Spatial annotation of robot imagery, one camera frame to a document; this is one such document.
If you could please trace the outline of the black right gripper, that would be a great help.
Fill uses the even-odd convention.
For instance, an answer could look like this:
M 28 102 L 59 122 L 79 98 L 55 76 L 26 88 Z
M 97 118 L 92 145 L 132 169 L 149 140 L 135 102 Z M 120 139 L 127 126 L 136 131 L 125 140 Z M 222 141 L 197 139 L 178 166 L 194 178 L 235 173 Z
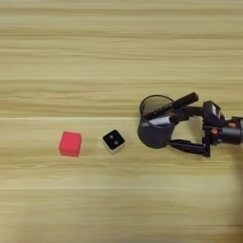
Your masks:
M 202 117 L 203 108 L 199 106 L 184 106 L 181 108 L 184 121 L 191 117 Z M 231 117 L 229 120 L 206 119 L 202 126 L 202 142 L 209 145 L 227 143 L 239 145 L 243 143 L 243 118 Z M 211 156 L 210 146 L 192 143 L 188 140 L 170 140 L 169 145 L 182 152 L 201 155 L 209 158 Z

